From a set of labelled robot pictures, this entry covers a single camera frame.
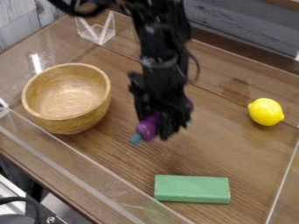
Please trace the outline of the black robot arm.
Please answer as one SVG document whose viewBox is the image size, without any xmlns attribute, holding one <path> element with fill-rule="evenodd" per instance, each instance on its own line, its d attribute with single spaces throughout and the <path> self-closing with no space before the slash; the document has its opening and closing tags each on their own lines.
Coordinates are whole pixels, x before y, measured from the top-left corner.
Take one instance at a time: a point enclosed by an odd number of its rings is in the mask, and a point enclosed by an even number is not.
<svg viewBox="0 0 299 224">
<path fill-rule="evenodd" d="M 196 60 L 187 43 L 192 28 L 184 0 L 88 0 L 91 9 L 72 6 L 64 0 L 48 0 L 66 14 L 92 18 L 116 6 L 132 19 L 140 43 L 142 70 L 128 73 L 138 120 L 155 120 L 154 135 L 167 140 L 188 126 L 194 104 L 186 86 L 196 80 L 188 65 Z"/>
</svg>

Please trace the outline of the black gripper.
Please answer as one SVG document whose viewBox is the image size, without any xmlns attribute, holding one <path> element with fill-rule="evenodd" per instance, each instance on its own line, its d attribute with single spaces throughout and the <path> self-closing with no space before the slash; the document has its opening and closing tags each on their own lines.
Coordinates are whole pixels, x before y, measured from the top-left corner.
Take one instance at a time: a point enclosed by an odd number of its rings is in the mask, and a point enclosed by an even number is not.
<svg viewBox="0 0 299 224">
<path fill-rule="evenodd" d="M 184 87 L 188 82 L 188 59 L 174 55 L 168 59 L 142 56 L 139 62 L 143 72 L 128 74 L 130 92 L 135 99 L 138 120 L 146 119 L 154 112 L 152 102 L 175 105 L 187 97 Z M 167 111 L 160 113 L 158 134 L 166 141 L 180 128 L 187 128 L 191 111 Z"/>
</svg>

